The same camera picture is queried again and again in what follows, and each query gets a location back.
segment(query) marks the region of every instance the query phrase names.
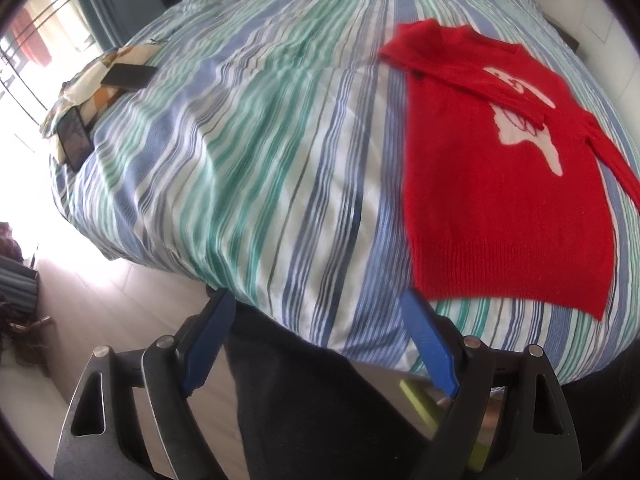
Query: striped fabric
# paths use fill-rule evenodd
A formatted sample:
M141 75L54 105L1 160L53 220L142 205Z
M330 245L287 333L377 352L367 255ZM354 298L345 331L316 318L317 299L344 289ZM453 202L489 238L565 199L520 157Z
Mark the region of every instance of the striped fabric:
M610 102L532 0L184 0L131 40L168 42L150 60L160 70L100 118L78 175L52 162L60 211L108 256L228 286L317 345L423 373L398 309L412 280L406 86L376 52L398 23L429 17L523 43L638 172ZM602 174L617 240L602 322L509 298L437 311L494 348L542 345L561 381L610 362L639 331L640 234Z

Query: white wall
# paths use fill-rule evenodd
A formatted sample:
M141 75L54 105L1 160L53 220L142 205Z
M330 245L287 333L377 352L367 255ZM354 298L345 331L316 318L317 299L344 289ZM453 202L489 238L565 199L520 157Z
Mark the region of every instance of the white wall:
M0 410L22 443L49 474L53 473L66 409L66 402L59 391L39 368L17 364L10 348L2 353Z
M640 147L640 57L603 0L536 0L580 42L578 56Z

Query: striped bedsheet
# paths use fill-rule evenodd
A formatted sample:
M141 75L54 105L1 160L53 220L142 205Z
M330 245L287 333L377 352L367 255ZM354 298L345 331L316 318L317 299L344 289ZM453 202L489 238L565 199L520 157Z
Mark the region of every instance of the striped bedsheet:
M396 25L429 17L523 43L638 173L609 100L532 0L184 0L131 40L166 43L160 70L100 118L82 170L52 161L60 212L109 257L228 286L317 345L424 373L398 309L412 282L406 85L376 53ZM602 174L617 242L602 322L511 298L437 311L494 348L542 345L562 382L610 362L639 332L640 234Z

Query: silver screw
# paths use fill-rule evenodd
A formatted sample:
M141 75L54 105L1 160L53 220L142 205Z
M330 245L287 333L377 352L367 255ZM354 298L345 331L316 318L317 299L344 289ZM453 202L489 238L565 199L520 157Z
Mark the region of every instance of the silver screw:
M467 348L480 348L480 340L474 335L467 335L462 341Z
M529 345L529 353L533 355L533 357L542 357L545 351L538 345Z
M172 335L163 335L158 341L156 341L156 346L158 348L169 348L174 344L174 336Z
M107 355L109 353L109 347L102 345L102 346L98 346L95 350L94 350L94 355L96 357L104 357L105 355Z

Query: black phone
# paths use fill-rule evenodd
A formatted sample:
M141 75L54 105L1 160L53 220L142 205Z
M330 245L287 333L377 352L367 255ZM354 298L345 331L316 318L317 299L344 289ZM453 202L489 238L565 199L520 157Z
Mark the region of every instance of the black phone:
M89 132L82 123L80 110L77 106L71 108L60 119L56 130L66 155L66 163L77 173L94 151L94 144L89 138Z
M124 90L140 90L149 85L157 71L157 66L114 63L100 84Z

